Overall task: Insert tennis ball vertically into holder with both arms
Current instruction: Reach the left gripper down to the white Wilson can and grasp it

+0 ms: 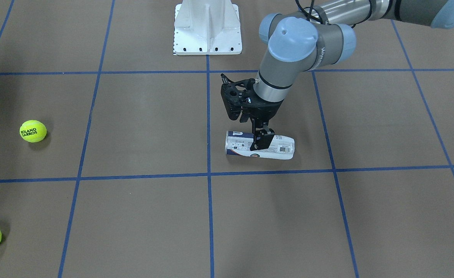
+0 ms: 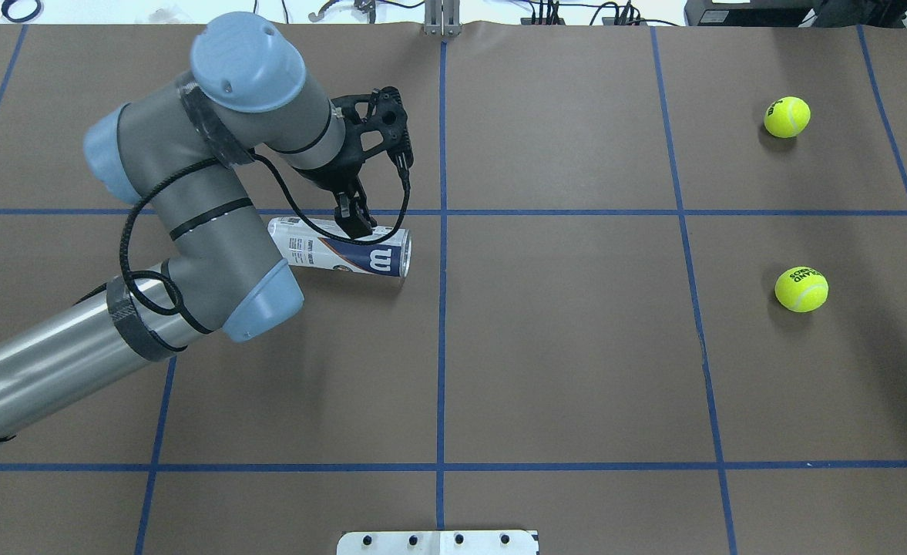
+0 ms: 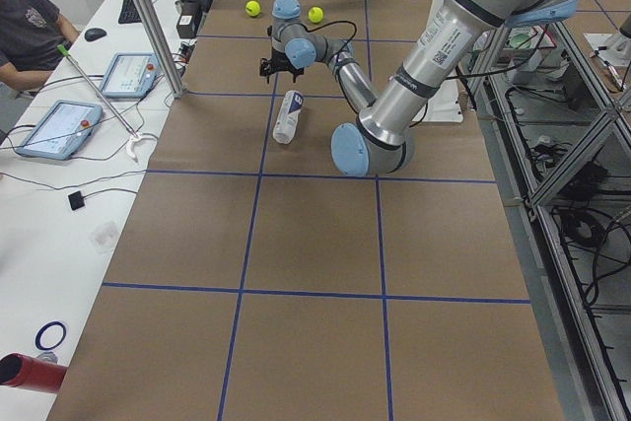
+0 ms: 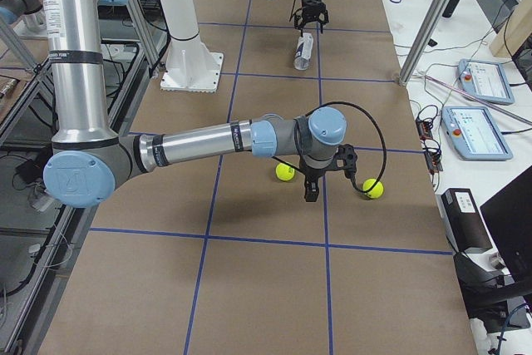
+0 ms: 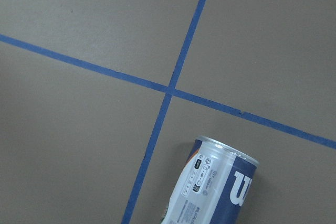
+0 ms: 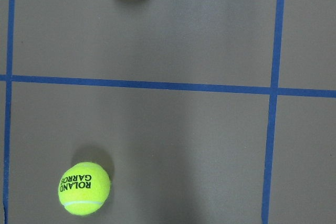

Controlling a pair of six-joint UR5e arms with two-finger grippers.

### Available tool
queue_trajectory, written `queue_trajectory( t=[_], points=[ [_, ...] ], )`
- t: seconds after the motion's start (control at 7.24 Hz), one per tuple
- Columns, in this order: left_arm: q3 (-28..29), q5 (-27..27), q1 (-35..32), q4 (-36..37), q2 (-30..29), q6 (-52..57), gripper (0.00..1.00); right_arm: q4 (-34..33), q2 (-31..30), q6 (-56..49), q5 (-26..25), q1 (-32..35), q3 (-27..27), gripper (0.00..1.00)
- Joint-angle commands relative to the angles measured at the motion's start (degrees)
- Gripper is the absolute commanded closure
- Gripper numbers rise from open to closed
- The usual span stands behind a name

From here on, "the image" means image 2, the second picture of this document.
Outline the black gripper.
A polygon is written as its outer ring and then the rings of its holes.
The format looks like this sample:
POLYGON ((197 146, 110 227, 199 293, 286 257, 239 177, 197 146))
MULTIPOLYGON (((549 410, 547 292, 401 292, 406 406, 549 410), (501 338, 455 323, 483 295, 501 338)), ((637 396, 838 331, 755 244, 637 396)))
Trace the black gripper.
POLYGON ((410 189, 410 169, 414 154, 408 114, 401 92, 393 86, 372 90, 364 95, 334 98, 334 119, 343 123, 344 137, 339 151, 330 161, 299 173, 319 189, 334 193, 337 207, 334 221, 357 240, 369 237, 377 222, 370 214, 368 196, 359 173, 370 158, 387 154, 405 190, 410 189))

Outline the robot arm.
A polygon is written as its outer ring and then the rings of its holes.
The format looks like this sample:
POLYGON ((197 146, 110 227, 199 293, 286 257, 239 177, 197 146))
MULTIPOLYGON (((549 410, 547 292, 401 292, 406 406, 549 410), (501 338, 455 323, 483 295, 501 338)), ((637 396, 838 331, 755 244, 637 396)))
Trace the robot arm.
POLYGON ((303 291, 240 172, 270 174, 292 217, 330 241, 400 235, 411 113, 397 86, 332 96, 301 50, 251 12, 218 15, 186 65, 86 131, 91 175, 126 205, 116 268, 0 341, 0 446, 202 338, 258 338, 303 291))

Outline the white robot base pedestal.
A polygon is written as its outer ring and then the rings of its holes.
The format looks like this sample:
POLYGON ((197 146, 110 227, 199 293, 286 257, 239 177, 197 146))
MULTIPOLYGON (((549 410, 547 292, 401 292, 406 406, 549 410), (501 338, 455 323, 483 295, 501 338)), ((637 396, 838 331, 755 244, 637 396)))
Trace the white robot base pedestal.
POLYGON ((539 554, 536 531, 391 530, 341 535, 337 554, 539 554))

